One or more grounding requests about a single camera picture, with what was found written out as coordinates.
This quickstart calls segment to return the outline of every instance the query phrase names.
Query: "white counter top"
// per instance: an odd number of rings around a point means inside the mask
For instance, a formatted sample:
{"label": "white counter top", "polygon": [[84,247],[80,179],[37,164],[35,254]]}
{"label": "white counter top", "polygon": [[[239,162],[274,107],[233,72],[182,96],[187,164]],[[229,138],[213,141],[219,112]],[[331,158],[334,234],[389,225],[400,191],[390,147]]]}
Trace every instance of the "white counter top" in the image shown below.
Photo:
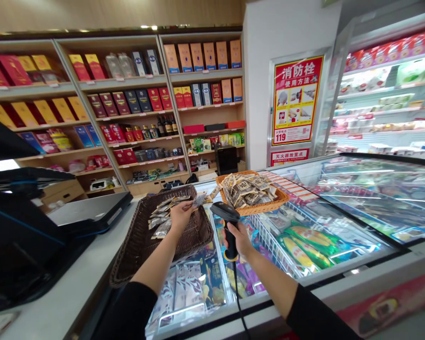
{"label": "white counter top", "polygon": [[118,252],[136,207],[134,199],[112,229],[99,235],[47,294],[1,312],[20,311],[20,315],[0,340],[62,340]]}

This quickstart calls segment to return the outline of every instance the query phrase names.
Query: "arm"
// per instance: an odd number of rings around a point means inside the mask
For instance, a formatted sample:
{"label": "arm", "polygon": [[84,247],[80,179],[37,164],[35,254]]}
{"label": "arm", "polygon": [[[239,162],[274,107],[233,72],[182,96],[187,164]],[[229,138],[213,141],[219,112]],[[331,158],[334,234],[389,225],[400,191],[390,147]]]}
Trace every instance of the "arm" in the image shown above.
{"label": "arm", "polygon": [[[228,223],[236,247],[255,271],[280,315],[301,339],[322,339],[328,331],[335,339],[360,339],[328,306],[259,253],[245,226]],[[225,247],[228,243],[222,230]]]}
{"label": "arm", "polygon": [[124,287],[96,331],[94,340],[144,339],[145,327],[167,277],[176,246],[195,207],[183,202],[170,211],[171,228]]}

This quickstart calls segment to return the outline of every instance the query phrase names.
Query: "red poster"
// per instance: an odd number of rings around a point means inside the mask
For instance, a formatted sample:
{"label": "red poster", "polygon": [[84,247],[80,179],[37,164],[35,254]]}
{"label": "red poster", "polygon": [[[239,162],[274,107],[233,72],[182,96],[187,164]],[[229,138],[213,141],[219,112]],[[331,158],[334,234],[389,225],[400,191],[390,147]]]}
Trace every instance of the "red poster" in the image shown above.
{"label": "red poster", "polygon": [[345,308],[337,315],[359,336],[368,338],[423,309],[425,309],[425,275]]}
{"label": "red poster", "polygon": [[271,153],[271,166],[282,165],[288,162],[297,162],[308,159],[308,149],[280,151]]}
{"label": "red poster", "polygon": [[324,56],[275,66],[272,145],[309,142]]}

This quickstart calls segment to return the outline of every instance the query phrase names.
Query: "wicker basket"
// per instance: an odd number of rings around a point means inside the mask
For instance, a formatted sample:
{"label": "wicker basket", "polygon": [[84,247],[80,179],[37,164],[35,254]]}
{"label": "wicker basket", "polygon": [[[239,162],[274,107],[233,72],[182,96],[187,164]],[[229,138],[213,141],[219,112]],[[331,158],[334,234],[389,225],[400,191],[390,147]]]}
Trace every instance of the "wicker basket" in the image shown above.
{"label": "wicker basket", "polygon": [[[172,189],[163,193],[141,199],[134,213],[129,231],[110,274],[110,285],[120,287],[126,284],[156,249],[161,239],[151,239],[157,228],[148,230],[148,220],[156,206],[169,197],[189,195],[197,196],[193,185]],[[214,231],[202,206],[192,213],[189,224],[178,242],[173,262],[203,249],[213,239]]]}
{"label": "wicker basket", "polygon": [[[255,171],[242,171],[242,172],[237,172],[235,174],[240,174],[240,175],[259,175],[258,172]],[[219,176],[216,177],[216,182],[217,184],[222,183],[222,181],[227,177],[228,175],[223,175],[223,176]],[[287,194],[285,194],[283,191],[281,191],[279,188],[277,188],[277,191],[275,192],[275,194],[277,195],[277,198],[269,203],[263,203],[263,204],[257,204],[257,205],[252,205],[249,207],[245,207],[245,208],[238,208],[236,209],[236,211],[241,215],[241,216],[248,216],[248,215],[254,215],[254,214],[258,214],[258,213],[264,213],[264,212],[268,212],[268,211],[273,211],[276,209],[279,209],[280,206],[286,202],[289,201],[289,196]],[[223,189],[221,189],[221,196],[222,196],[222,200],[228,204],[227,202],[227,198],[225,197],[225,194],[223,193]]]}

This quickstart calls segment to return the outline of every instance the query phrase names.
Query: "cash register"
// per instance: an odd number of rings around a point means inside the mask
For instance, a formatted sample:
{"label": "cash register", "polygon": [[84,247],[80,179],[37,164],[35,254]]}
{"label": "cash register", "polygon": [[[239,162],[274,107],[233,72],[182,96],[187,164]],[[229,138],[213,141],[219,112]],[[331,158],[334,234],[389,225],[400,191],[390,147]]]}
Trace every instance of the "cash register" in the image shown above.
{"label": "cash register", "polygon": [[[38,154],[0,123],[0,160]],[[49,216],[32,202],[46,185],[74,178],[44,168],[0,171],[0,311],[49,291],[132,199],[126,192],[72,202]]]}

